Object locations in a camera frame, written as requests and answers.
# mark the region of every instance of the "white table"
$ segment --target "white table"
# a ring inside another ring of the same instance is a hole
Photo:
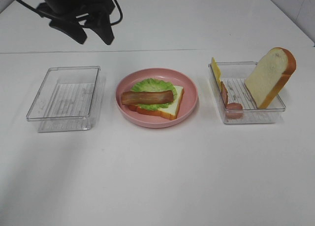
[[[36,7],[43,0],[24,0]],[[118,0],[124,19],[107,46],[90,30],[80,45],[14,2],[0,14],[0,53],[312,47],[270,0]],[[115,10],[111,21],[118,19]]]
[[[210,58],[258,60],[265,49],[2,54],[2,226],[299,225],[315,223],[314,53],[298,68],[271,125],[224,125],[208,81]],[[89,131],[37,133],[25,115],[49,67],[100,65],[107,81]],[[199,103],[182,123],[147,129],[115,104],[126,75],[185,73]]]

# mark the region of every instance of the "clear plastic container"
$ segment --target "clear plastic container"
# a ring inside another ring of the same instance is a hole
[[[98,66],[48,69],[26,119],[38,132],[89,130],[98,120],[105,78]]]
[[[244,80],[254,70],[257,62],[223,62],[217,63],[221,71],[221,81],[228,92],[228,103],[240,103],[242,110],[228,110],[223,102],[219,86],[216,82],[211,65],[210,85],[218,105],[218,109],[225,124],[267,124],[275,123],[285,105],[277,95],[266,109],[258,109]]]

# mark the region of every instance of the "bread crust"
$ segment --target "bread crust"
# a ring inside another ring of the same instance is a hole
[[[296,70],[296,60],[294,56],[291,54],[291,52],[281,47],[275,47],[271,49],[270,51],[275,50],[275,49],[281,49],[284,51],[284,53],[287,56],[287,66],[286,66],[285,71],[282,73],[281,78],[275,84],[275,86],[270,91],[270,93],[266,96],[264,102],[258,107],[258,109],[265,109],[268,107],[268,105],[272,102],[274,97],[279,93],[279,91],[284,87],[286,82],[289,80],[292,73]]]
[[[182,102],[183,93],[184,93],[184,89],[182,89],[182,93],[180,94],[180,102],[178,102],[176,115],[165,113],[165,112],[163,112],[161,110],[146,110],[146,109],[142,109],[139,106],[134,105],[134,104],[128,105],[128,109],[131,110],[131,111],[138,112],[139,114],[151,115],[151,116],[160,116],[160,117],[165,118],[165,119],[174,120],[174,119],[177,119],[177,115],[178,115],[178,112],[179,112],[179,109],[180,109],[180,105],[181,105],[181,102]]]

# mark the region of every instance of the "sausage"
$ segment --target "sausage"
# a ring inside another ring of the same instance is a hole
[[[173,102],[173,92],[124,92],[121,95],[123,105],[129,104],[165,104]]]
[[[227,111],[225,112],[225,115],[229,119],[240,119],[243,116],[243,112],[230,112],[230,110],[243,110],[243,107],[240,103],[230,103],[226,105]]]
[[[223,99],[223,103],[226,106],[228,103],[228,94],[227,94],[227,89],[223,82],[221,82],[221,96]]]

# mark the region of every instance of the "bread slice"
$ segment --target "bread slice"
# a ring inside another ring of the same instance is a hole
[[[294,56],[280,47],[271,49],[245,79],[245,85],[258,109],[265,109],[296,69]]]
[[[181,86],[174,86],[174,87],[177,92],[177,98],[167,108],[159,108],[158,110],[146,110],[133,104],[128,105],[128,108],[131,111],[138,112],[139,114],[160,116],[162,118],[169,119],[169,120],[177,119],[177,114],[179,111],[180,103],[182,101],[184,88]]]

